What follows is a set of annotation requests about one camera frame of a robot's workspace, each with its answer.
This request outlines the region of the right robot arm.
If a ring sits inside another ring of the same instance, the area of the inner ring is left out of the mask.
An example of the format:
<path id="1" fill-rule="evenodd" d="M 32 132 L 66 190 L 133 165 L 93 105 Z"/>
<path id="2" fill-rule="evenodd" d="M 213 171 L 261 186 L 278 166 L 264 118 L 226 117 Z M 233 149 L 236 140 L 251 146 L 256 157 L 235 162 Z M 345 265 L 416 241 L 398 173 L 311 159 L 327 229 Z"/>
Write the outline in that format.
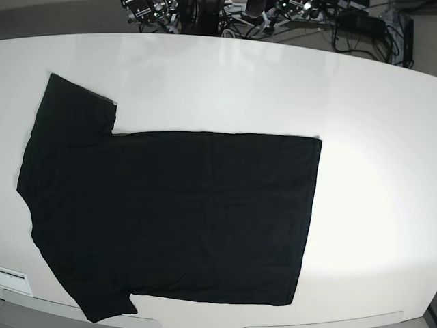
<path id="1" fill-rule="evenodd" d="M 121 0 L 129 23 L 163 23 L 178 13 L 178 1 L 172 0 Z"/>

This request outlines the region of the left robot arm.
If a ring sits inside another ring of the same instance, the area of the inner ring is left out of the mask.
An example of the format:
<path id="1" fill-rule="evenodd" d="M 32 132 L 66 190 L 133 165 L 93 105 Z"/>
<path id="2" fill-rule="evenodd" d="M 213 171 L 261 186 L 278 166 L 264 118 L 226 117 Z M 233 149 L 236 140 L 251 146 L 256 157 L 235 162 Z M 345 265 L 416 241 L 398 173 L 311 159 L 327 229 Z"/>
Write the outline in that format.
<path id="1" fill-rule="evenodd" d="M 275 1 L 274 7 L 286 17 L 299 16 L 301 18 L 317 18 L 320 13 L 320 1 L 312 0 L 280 0 Z"/>

